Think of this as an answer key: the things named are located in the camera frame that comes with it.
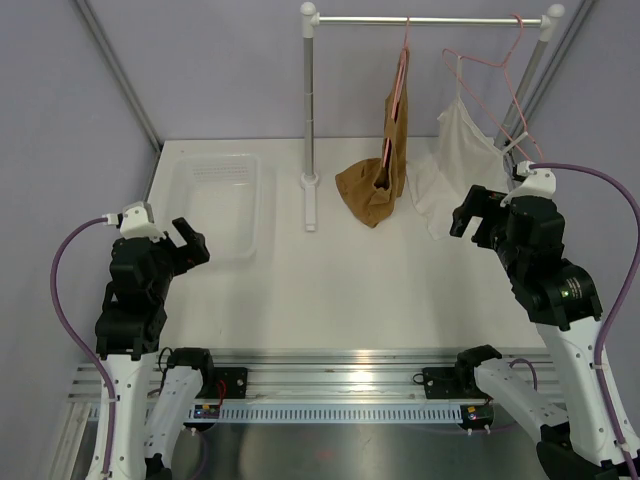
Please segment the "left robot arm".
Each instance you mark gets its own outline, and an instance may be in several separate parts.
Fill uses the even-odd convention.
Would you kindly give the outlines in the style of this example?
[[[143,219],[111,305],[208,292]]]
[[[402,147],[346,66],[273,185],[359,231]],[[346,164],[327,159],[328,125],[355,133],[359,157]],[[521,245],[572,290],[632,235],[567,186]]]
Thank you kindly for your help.
[[[91,479],[171,478],[187,411],[216,385],[207,350],[177,348],[158,400],[147,404],[170,283],[210,259],[204,236],[186,219],[172,224],[184,245],[143,236],[123,237],[112,248],[111,280],[95,327],[102,389]]]

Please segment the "brown tank top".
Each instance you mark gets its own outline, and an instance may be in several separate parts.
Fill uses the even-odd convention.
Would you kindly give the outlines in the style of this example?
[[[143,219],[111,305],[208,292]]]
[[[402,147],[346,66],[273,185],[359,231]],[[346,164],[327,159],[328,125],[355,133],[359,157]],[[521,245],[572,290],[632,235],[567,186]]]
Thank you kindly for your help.
[[[408,75],[410,53],[407,55],[406,77]],[[385,115],[390,112],[393,87],[385,100]],[[382,165],[385,131],[392,132],[391,181]],[[373,157],[356,162],[335,176],[338,192],[351,213],[364,225],[375,228],[394,211],[396,200],[402,196],[407,167],[408,138],[408,93],[407,79],[402,89],[396,126],[385,128],[381,157]]]

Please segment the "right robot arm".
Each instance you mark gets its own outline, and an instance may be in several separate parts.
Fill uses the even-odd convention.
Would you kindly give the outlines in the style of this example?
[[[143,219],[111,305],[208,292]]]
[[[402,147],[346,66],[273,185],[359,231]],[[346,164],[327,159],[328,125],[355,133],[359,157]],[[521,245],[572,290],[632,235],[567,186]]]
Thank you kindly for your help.
[[[489,345],[458,355],[456,389],[497,401],[532,439],[550,479],[638,478],[639,437],[608,365],[600,300],[590,275],[563,256],[565,220],[556,204],[474,185],[453,212],[451,235],[462,236],[474,217],[481,222],[472,241],[498,256],[551,357],[564,405],[551,403]]]

